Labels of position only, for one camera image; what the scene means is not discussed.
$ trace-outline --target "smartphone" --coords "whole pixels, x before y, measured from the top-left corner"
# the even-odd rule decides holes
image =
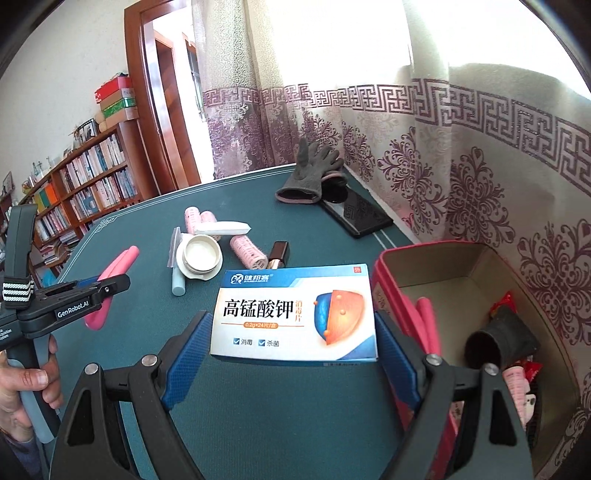
[[[369,235],[394,223],[379,206],[348,186],[323,189],[320,205],[355,238]]]

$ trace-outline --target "black cup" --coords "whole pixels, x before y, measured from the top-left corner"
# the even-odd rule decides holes
[[[470,368],[491,363],[503,370],[539,348],[540,342],[523,320],[503,305],[485,328],[470,335],[464,357]]]

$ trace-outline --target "gray glove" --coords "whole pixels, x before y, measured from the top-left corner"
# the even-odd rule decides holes
[[[345,161],[338,150],[322,147],[318,142],[308,145],[300,138],[300,149],[295,161],[295,170],[282,188],[275,192],[275,197],[284,203],[316,203],[322,198],[322,183],[326,181],[346,184],[347,179],[341,171]]]

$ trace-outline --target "purple pattern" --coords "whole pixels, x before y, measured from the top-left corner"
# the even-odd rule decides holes
[[[493,247],[513,242],[515,230],[509,225],[509,212],[501,206],[504,189],[492,178],[478,147],[459,161],[452,160],[447,222],[455,238]]]
[[[310,90],[308,84],[256,90],[230,87],[204,93],[206,107],[227,103],[290,103],[295,108],[339,106],[412,115],[418,122],[463,125],[510,145],[558,172],[591,197],[591,132],[526,103],[451,85],[413,79],[412,85],[353,85]]]
[[[343,148],[347,164],[363,181],[370,181],[374,174],[375,157],[368,144],[367,137],[359,128],[342,122]]]
[[[413,232],[433,233],[433,227],[445,216],[447,197],[441,185],[433,183],[431,167],[420,161],[421,154],[416,149],[414,136],[415,128],[411,127],[400,142],[391,140],[390,150],[378,160],[378,168],[392,183],[392,190],[408,200],[411,213],[403,220]]]
[[[253,110],[248,112],[243,119],[239,141],[246,149],[252,164],[259,166],[254,170],[268,166],[261,117]]]
[[[336,131],[332,123],[320,115],[313,115],[309,110],[302,111],[304,121],[301,124],[300,132],[309,143],[318,142],[320,147],[328,145],[336,147],[339,140],[342,140],[340,133]]]
[[[292,163],[295,161],[295,148],[299,141],[295,119],[289,118],[285,107],[271,112],[270,117],[272,120],[269,122],[269,130],[276,164]]]
[[[208,118],[207,128],[212,140],[213,162],[216,164],[233,140],[233,128],[219,118]]]
[[[558,334],[571,345],[591,345],[591,225],[545,227],[545,235],[521,238],[520,272]]]
[[[570,451],[573,449],[575,443],[579,439],[585,425],[591,417],[591,372],[585,375],[583,379],[583,392],[581,393],[581,404],[574,412],[573,418],[570,420],[569,426],[560,444],[558,446],[558,455],[554,458],[554,466],[559,466]]]

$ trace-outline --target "pink hair clip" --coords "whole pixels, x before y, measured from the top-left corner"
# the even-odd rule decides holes
[[[127,250],[122,251],[119,256],[115,258],[107,268],[105,268],[105,271],[100,275],[99,280],[104,280],[105,278],[126,273],[131,265],[135,262],[135,259],[138,258],[138,255],[139,248],[135,245],[132,245]],[[86,326],[89,329],[100,330],[103,328],[103,325],[107,320],[107,315],[109,313],[109,308],[112,301],[113,297],[107,297],[104,299],[100,310],[89,313],[84,317]]]

